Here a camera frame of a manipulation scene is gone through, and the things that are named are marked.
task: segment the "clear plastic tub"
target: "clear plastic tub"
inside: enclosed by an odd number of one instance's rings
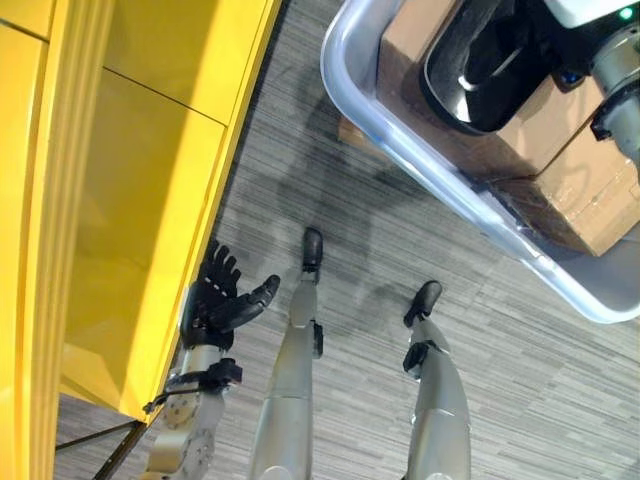
[[[582,315],[598,323],[640,316],[640,225],[599,258],[546,242],[377,101],[380,38],[402,3],[347,0],[338,12],[321,56],[322,78],[336,106],[409,175]]]

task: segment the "cardboard box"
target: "cardboard box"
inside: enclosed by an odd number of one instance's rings
[[[536,178],[494,187],[533,229],[596,256],[640,221],[635,165],[613,141],[597,142],[588,126]]]
[[[340,120],[338,121],[338,140],[357,148],[367,155],[371,155],[381,160],[389,160],[389,157],[371,143],[369,137],[351,123],[347,117],[340,117]]]
[[[549,77],[499,132],[471,136],[446,125],[420,89],[425,53],[455,0],[407,0],[385,31],[377,96],[395,115],[472,178],[540,173],[602,101],[591,78],[563,94]]]

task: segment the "gray carpet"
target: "gray carpet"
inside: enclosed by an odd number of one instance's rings
[[[208,479],[244,479],[262,397],[296,283],[305,225],[325,234],[314,364],[316,480],[399,479],[417,386],[402,373],[401,318],[436,278],[433,318],[472,415],[474,480],[640,478],[638,322],[581,318],[478,230],[393,166],[336,140],[318,59],[338,0],[295,0],[270,47],[215,226],[242,291],[282,277],[274,304],[236,332],[244,383],[227,396]],[[63,397],[58,442],[122,421]],[[115,478],[144,468],[154,430]],[[90,478],[116,439],[62,453],[57,478]]]

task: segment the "black strap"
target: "black strap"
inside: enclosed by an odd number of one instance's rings
[[[178,388],[180,385],[198,383],[196,388]],[[233,358],[223,358],[218,363],[209,365],[206,371],[188,372],[172,378],[163,392],[156,396],[153,401],[147,403],[142,410],[149,415],[158,406],[167,401],[171,395],[182,395],[186,393],[206,392],[212,395],[221,393],[230,383],[242,383],[242,368],[236,365]]]

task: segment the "green light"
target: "green light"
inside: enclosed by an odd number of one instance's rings
[[[623,20],[629,20],[633,16],[633,9],[631,7],[625,7],[620,10],[620,18]]]

